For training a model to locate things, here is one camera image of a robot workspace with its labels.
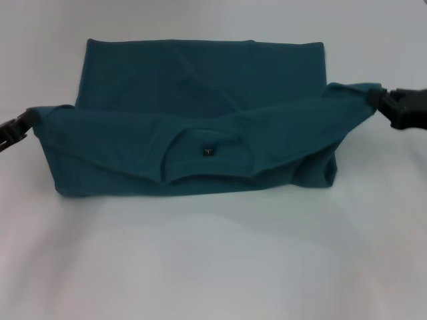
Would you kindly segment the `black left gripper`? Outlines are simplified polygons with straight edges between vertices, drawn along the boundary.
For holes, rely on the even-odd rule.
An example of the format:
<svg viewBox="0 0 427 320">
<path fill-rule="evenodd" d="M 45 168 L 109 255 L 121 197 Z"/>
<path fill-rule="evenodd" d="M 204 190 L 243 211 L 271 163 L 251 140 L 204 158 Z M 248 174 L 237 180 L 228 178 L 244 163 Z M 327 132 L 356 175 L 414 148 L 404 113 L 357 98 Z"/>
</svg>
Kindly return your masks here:
<svg viewBox="0 0 427 320">
<path fill-rule="evenodd" d="M 28 130 L 40 122 L 40 116 L 35 109 L 27 109 L 16 119 L 1 125 L 1 152 L 25 138 Z"/>
</svg>

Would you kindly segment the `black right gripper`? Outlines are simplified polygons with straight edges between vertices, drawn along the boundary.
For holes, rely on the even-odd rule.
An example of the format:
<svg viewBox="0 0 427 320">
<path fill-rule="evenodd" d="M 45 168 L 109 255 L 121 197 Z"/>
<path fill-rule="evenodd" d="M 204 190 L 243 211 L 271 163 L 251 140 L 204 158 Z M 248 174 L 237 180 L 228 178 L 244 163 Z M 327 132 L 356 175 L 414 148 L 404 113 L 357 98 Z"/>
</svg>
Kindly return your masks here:
<svg viewBox="0 0 427 320">
<path fill-rule="evenodd" d="M 383 115 L 392 115 L 394 129 L 426 130 L 426 89 L 370 89 L 367 102 Z"/>
</svg>

